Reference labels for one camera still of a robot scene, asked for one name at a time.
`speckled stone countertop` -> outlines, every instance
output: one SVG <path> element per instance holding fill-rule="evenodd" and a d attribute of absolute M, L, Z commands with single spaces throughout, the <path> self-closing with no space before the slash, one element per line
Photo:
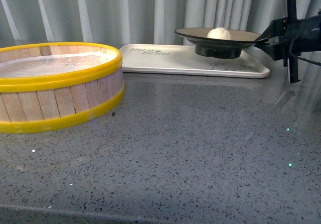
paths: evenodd
<path fill-rule="evenodd" d="M 99 118 L 0 134 L 0 223 L 321 223 L 321 67 L 250 53 L 265 79 L 125 73 Z"/>

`white ball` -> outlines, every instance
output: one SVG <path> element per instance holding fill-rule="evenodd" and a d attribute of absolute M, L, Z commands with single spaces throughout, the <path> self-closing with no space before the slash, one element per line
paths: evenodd
<path fill-rule="evenodd" d="M 218 28 L 215 28 L 215 29 L 211 30 L 207 34 L 207 38 L 230 40 L 231 39 L 231 34 L 224 27 L 218 27 Z"/>

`white tray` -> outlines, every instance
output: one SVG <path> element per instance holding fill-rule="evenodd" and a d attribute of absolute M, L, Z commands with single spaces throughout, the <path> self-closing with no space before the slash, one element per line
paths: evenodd
<path fill-rule="evenodd" d="M 194 46 L 128 44 L 120 51 L 124 72 L 264 78 L 270 70 L 242 51 L 236 59 L 204 57 Z"/>

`curtain fold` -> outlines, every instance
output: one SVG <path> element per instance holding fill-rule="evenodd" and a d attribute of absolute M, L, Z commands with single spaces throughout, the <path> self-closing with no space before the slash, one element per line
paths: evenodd
<path fill-rule="evenodd" d="M 299 19 L 321 0 L 297 0 Z M 182 44 L 174 30 L 225 27 L 262 33 L 284 0 L 0 0 L 0 40 Z"/>

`round wooden container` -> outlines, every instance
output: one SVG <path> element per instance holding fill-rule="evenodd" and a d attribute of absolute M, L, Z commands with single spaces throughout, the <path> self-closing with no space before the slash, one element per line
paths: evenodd
<path fill-rule="evenodd" d="M 122 56 L 94 43 L 0 49 L 0 132 L 35 133 L 77 125 L 123 98 Z"/>

